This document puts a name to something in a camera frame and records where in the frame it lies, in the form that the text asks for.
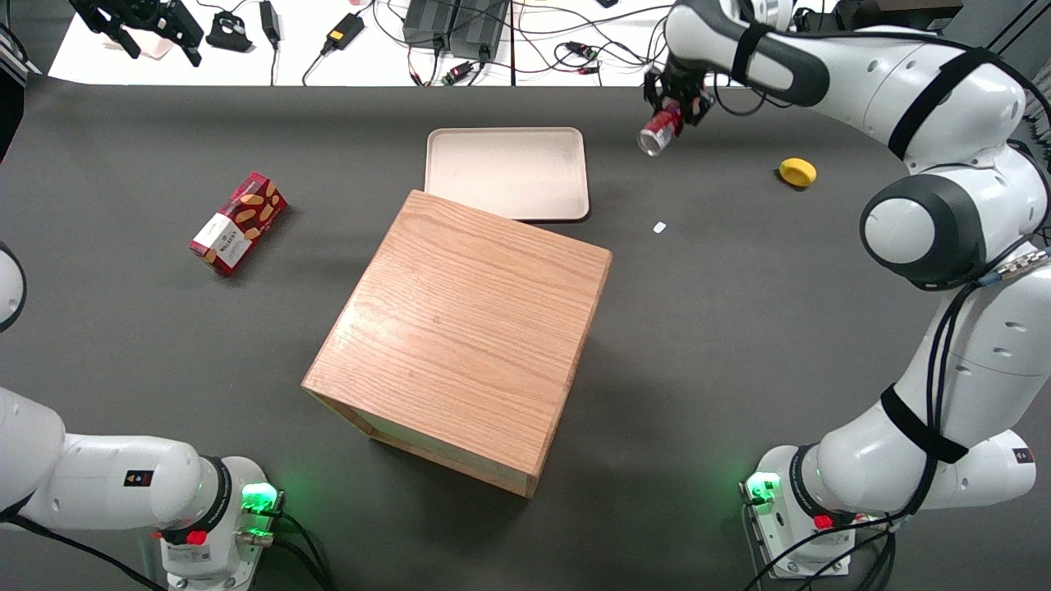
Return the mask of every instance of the power adapter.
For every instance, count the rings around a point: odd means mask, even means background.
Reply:
[[[325,37],[322,55],[327,56],[335,49],[346,49],[347,45],[365,28],[365,21],[354,13],[348,13]]]
[[[281,43],[281,24],[277,22],[277,11],[273,9],[270,0],[260,2],[260,19],[263,22],[263,34],[266,35],[270,46],[275,50]]]

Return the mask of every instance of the beige tray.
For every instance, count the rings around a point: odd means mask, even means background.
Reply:
[[[511,220],[588,215],[584,139],[573,127],[435,129],[426,191]]]

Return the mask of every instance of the red can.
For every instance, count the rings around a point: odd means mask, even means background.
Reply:
[[[654,115],[646,126],[639,131],[638,142],[647,156],[660,156],[672,140],[682,133],[682,109],[679,103],[668,101],[664,108]]]

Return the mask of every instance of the red cookie box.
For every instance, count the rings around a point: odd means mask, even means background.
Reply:
[[[230,277],[286,207],[273,181],[252,172],[193,237],[190,251],[219,274]]]

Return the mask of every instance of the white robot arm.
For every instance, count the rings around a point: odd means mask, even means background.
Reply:
[[[24,294],[21,266],[0,244],[0,331]],[[160,437],[66,433],[54,410],[0,387],[0,528],[153,528],[171,587],[244,590],[279,501],[250,460]]]
[[[1032,453],[1010,428],[1051,375],[1043,311],[1051,268],[991,287],[981,278],[1004,261],[1031,270],[1044,260],[1029,241],[1051,191],[1008,142],[1026,105],[1021,75],[984,50],[900,27],[788,33],[791,4],[678,0],[665,25],[662,98],[696,104],[704,75],[717,70],[888,146],[910,176],[863,209],[862,242],[884,267],[944,292],[915,356],[879,402],[818,444],[770,450],[742,487],[769,570],[808,577],[848,572],[849,554],[839,557],[859,519],[893,515],[897,526],[920,509],[991,505],[1033,486]],[[754,15],[742,17],[742,6]],[[704,115],[685,110],[694,125]],[[829,535],[805,543],[821,530]]]

